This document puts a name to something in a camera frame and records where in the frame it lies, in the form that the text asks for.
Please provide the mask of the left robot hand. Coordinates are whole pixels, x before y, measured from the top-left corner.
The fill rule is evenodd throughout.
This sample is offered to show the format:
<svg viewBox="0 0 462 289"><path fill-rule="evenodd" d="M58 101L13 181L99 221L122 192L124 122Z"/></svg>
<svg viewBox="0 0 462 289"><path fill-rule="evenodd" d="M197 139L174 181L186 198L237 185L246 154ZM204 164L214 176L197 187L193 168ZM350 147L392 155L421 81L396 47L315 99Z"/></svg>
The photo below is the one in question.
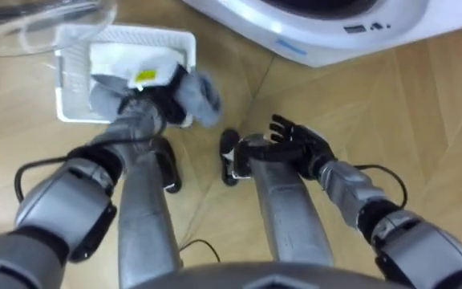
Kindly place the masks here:
<svg viewBox="0 0 462 289"><path fill-rule="evenodd" d="M187 70L175 59L156 59L143 63L132 73L128 87L138 96L147 96L160 110L168 124L183 127L187 112L176 100Z"/></svg>

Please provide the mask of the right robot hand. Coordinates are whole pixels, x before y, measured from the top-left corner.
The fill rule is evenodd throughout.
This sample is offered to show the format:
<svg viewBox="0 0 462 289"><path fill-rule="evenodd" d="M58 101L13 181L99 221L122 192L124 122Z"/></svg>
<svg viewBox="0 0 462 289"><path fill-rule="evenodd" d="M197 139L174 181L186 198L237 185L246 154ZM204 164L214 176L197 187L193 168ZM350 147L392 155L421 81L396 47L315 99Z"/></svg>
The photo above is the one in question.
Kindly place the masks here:
<svg viewBox="0 0 462 289"><path fill-rule="evenodd" d="M273 132L266 144L242 140L236 146L240 157L266 162L285 162L307 180L317 180L320 170L337 161L329 143L304 125L273 114L269 129Z"/></svg>

